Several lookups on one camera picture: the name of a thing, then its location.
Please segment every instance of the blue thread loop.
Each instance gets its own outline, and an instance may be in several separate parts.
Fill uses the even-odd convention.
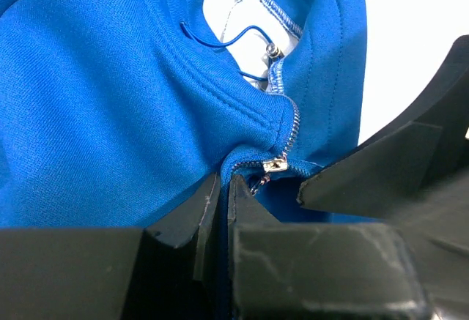
[[[255,29],[256,31],[258,31],[260,34],[262,34],[262,36],[265,38],[265,40],[267,41],[267,44],[268,45],[272,45],[273,44],[273,41],[272,39],[268,36],[267,33],[265,33],[265,31],[263,29],[261,29],[260,27],[258,26],[255,26],[255,25],[251,25],[251,26],[248,26],[246,27],[245,29],[243,29],[235,38],[233,38],[232,40],[230,40],[229,42],[225,42],[225,43],[211,43],[211,42],[207,42],[199,37],[197,37],[192,31],[191,29],[189,28],[188,24],[184,21],[182,21],[180,23],[181,25],[181,29],[182,31],[185,33],[186,36],[188,36],[189,38],[191,38],[192,40],[195,40],[197,42],[199,42],[200,44],[202,45],[205,45],[209,48],[226,48],[226,47],[229,47],[230,45],[233,45],[235,44],[238,40],[240,40],[240,38],[242,36],[244,36],[246,34],[247,31],[249,30],[252,30],[252,29]],[[245,77],[249,77],[249,78],[252,78],[253,80],[256,80],[256,81],[260,81],[260,82],[266,82],[268,81],[268,78],[267,77],[258,77],[258,76],[255,76],[255,75],[251,75],[250,73],[247,73],[247,72],[243,72],[243,71],[240,71],[240,74],[245,76]]]

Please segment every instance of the zipper pull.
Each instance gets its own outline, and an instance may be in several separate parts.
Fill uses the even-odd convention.
[[[251,194],[253,196],[259,191],[260,187],[270,182],[270,174],[273,172],[285,171],[288,169],[287,157],[276,157],[272,160],[266,160],[262,162],[265,175],[251,188]]]

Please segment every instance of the garment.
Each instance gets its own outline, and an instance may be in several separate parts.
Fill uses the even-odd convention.
[[[365,2],[263,1],[299,37],[271,69],[301,112],[284,175],[308,176],[357,144]],[[1,226],[148,226],[281,155],[292,102],[182,32],[217,41],[202,2],[0,0]]]

